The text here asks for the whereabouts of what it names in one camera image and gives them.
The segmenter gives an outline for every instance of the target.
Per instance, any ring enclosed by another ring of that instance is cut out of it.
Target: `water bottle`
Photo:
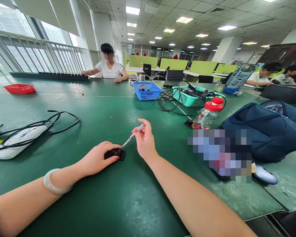
[[[212,101],[206,102],[205,107],[194,119],[192,129],[210,129],[214,119],[218,116],[218,112],[223,109],[221,105],[223,102],[224,99],[220,97],[214,97]]]

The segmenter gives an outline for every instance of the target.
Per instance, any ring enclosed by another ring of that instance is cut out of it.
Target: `blue plastic basket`
[[[162,89],[152,82],[133,82],[133,86],[139,100],[156,100],[160,93],[163,92]]]

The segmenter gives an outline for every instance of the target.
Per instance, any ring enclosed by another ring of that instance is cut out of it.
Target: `computer mouse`
[[[272,174],[269,170],[264,168],[263,166],[257,165],[257,172],[252,175],[267,184],[277,184],[278,180],[274,174]]]

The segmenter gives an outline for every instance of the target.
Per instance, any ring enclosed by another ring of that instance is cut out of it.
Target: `white device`
[[[32,127],[32,128],[26,128],[17,134],[15,134],[13,137],[11,137],[9,140],[5,142],[5,145],[13,145],[15,143],[23,142],[26,140],[37,138],[39,135],[41,135],[45,130],[47,129],[47,126],[38,126],[38,127]],[[19,146],[19,147],[9,147],[3,150],[0,150],[0,160],[8,160],[12,159],[15,156],[17,156],[21,151],[23,151],[25,148],[27,148],[29,144]]]

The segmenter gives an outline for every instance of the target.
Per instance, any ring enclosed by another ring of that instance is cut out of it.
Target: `woman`
[[[104,55],[106,62],[99,62],[95,65],[95,68],[88,71],[82,71],[81,74],[85,76],[92,76],[98,73],[102,73],[104,78],[116,78],[115,83],[128,80],[128,74],[125,68],[120,64],[114,62],[114,50],[109,43],[101,45],[101,52]]]
[[[135,132],[138,153],[153,171],[193,237],[257,237],[216,195],[160,157],[150,123],[138,120],[146,125],[140,132],[137,128],[132,131]],[[53,172],[50,183],[64,192],[69,191],[79,179],[96,174],[117,161],[118,156],[104,160],[104,154],[114,148],[121,146],[100,143],[77,163]],[[50,191],[43,179],[41,177],[0,196],[0,237],[16,236],[62,196]]]

